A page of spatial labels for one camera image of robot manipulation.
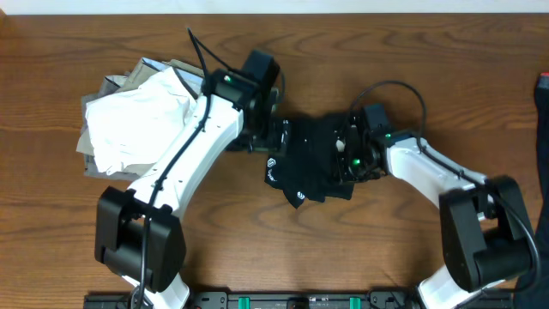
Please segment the black t-shirt with logo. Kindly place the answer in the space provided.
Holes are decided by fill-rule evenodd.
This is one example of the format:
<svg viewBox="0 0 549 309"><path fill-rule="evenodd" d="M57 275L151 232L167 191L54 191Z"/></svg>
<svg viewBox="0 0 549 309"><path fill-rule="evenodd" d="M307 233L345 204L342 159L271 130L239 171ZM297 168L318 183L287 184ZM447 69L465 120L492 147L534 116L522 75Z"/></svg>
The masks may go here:
<svg viewBox="0 0 549 309"><path fill-rule="evenodd" d="M333 170L335 131L343 118L342 113L291 118L287 152L268 157L264 182L282 191L295 209L307 199L323 203L328 197L352 198L353 185L342 185Z"/></svg>

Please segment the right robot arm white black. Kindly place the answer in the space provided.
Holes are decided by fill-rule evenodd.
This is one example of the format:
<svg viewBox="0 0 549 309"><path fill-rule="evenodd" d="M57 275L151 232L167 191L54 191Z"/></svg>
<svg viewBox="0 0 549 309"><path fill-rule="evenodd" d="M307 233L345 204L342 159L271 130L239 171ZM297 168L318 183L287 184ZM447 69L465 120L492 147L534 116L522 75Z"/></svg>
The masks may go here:
<svg viewBox="0 0 549 309"><path fill-rule="evenodd" d="M336 131L335 176L360 183L392 176L438 208L444 265L416 288L422 308L471 305L499 284L540 277L540 251L517 182L488 178L395 131L383 112L353 112Z"/></svg>

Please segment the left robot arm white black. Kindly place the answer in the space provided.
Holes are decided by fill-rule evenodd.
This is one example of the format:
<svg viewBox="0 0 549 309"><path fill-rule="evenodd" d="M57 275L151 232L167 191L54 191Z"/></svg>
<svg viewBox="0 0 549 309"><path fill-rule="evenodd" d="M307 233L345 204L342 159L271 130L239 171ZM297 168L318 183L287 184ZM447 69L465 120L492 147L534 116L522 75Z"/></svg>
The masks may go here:
<svg viewBox="0 0 549 309"><path fill-rule="evenodd" d="M90 103L87 121L107 113L155 114L175 106L183 129L159 159L126 191L108 187L98 201L95 257L133 284L129 308L182 308L190 290L179 271L186 247L181 222L197 186L217 157L245 137L250 150L284 151L286 120L271 115L285 91L274 91L283 73L216 70L204 77L202 96L193 98L175 70L151 76L138 89Z"/></svg>

